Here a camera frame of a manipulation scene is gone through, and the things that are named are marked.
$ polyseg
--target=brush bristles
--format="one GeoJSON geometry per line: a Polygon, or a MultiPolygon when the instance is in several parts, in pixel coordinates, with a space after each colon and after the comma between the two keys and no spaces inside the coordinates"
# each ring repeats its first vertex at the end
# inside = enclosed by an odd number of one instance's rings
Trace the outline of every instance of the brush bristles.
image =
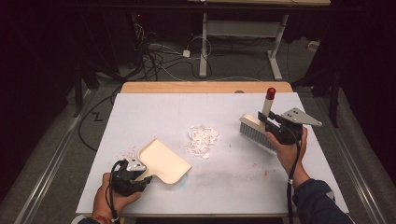
{"type": "Polygon", "coordinates": [[[239,129],[239,132],[246,135],[248,138],[252,139],[253,141],[275,151],[274,147],[270,144],[265,134],[248,126],[246,123],[241,122],[241,128],[239,129]]]}

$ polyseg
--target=gray floor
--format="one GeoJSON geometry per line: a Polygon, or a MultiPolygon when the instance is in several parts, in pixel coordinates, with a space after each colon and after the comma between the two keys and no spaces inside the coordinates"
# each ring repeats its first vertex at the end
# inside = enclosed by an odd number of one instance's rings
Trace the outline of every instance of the gray floor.
{"type": "MultiPolygon", "coordinates": [[[[227,44],[229,42],[216,39],[213,41],[212,53],[209,56],[212,76],[208,80],[274,80],[265,56],[265,51],[272,47],[271,40],[264,39],[254,47],[234,44],[233,50],[227,44]]],[[[253,41],[254,39],[248,39],[243,43],[252,45],[256,43],[253,41]]],[[[182,52],[186,48],[172,42],[162,44],[171,48],[163,47],[165,51],[182,52]]],[[[307,44],[308,41],[305,39],[292,44],[281,44],[276,59],[285,81],[292,82],[304,76],[314,57],[314,53],[306,49],[307,44]]],[[[177,58],[176,55],[171,54],[161,55],[167,61],[177,58]]],[[[194,52],[191,57],[199,57],[199,54],[194,52]]],[[[198,75],[197,60],[183,61],[191,62],[194,74],[198,75]]],[[[163,68],[174,63],[164,63],[163,68]]],[[[121,64],[120,70],[123,75],[131,71],[127,64],[121,64]]],[[[140,73],[131,79],[142,76],[140,73]]],[[[91,147],[98,148],[112,104],[110,100],[105,100],[96,108],[93,107],[120,87],[120,83],[108,79],[103,74],[99,74],[98,78],[99,89],[87,91],[82,114],[77,118],[73,118],[74,95],[73,92],[70,93],[69,106],[48,127],[13,188],[2,202],[0,223],[14,223],[17,217],[20,218],[17,223],[70,223],[76,216],[78,200],[95,156],[95,152],[85,146],[78,137],[79,122],[86,113],[90,112],[81,123],[81,136],[91,147]],[[95,115],[91,112],[98,112],[98,119],[95,119],[95,115]],[[41,177],[44,177],[45,183],[39,182],[41,177]],[[38,188],[42,191],[37,193],[33,191],[37,185],[48,188],[38,188]]],[[[188,63],[178,63],[166,68],[166,71],[162,70],[158,80],[199,79],[191,75],[191,67],[188,63]]],[[[342,90],[340,90],[340,105],[337,112],[338,129],[334,129],[326,116],[328,98],[314,98],[310,88],[297,88],[295,91],[299,92],[305,111],[323,120],[324,127],[315,128],[314,131],[345,197],[350,216],[356,223],[363,224],[391,223],[396,220],[394,185],[349,110],[342,90]]]]}

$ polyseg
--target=person's left hand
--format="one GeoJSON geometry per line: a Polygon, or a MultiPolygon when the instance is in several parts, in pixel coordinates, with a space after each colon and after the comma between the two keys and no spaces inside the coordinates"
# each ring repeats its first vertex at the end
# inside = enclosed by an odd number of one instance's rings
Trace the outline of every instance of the person's left hand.
{"type": "MultiPolygon", "coordinates": [[[[106,189],[108,188],[108,185],[109,185],[109,179],[110,179],[110,173],[103,174],[102,186],[96,192],[95,199],[93,202],[92,215],[106,217],[109,220],[111,220],[113,218],[113,216],[111,215],[111,210],[108,207],[108,204],[106,201],[106,189]]],[[[110,201],[109,195],[110,194],[109,194],[109,190],[108,190],[107,198],[110,201]]],[[[118,193],[113,192],[114,208],[116,209],[117,214],[120,215],[122,213],[123,209],[128,204],[133,203],[136,200],[138,200],[141,195],[142,195],[141,192],[136,192],[128,197],[124,197],[122,195],[119,195],[118,193]]]]}

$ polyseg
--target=white metal stand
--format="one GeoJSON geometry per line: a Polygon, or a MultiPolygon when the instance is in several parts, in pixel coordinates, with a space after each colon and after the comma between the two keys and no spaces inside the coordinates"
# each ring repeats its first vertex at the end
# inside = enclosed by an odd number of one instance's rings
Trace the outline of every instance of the white metal stand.
{"type": "Polygon", "coordinates": [[[206,77],[207,51],[206,39],[208,35],[232,35],[232,36],[257,36],[275,37],[274,47],[268,50],[270,62],[275,80],[282,80],[279,67],[276,62],[276,53],[285,31],[289,15],[284,15],[281,22],[256,22],[256,21],[209,21],[207,13],[204,13],[202,29],[202,49],[200,61],[200,77],[206,77]]]}

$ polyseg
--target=dustpan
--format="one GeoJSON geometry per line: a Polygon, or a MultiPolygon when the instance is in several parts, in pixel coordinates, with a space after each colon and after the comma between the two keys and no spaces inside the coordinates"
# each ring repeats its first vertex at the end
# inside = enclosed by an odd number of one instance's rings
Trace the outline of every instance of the dustpan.
{"type": "Polygon", "coordinates": [[[175,184],[191,168],[186,161],[157,138],[143,147],[137,156],[147,169],[136,180],[156,175],[165,184],[175,184]]]}

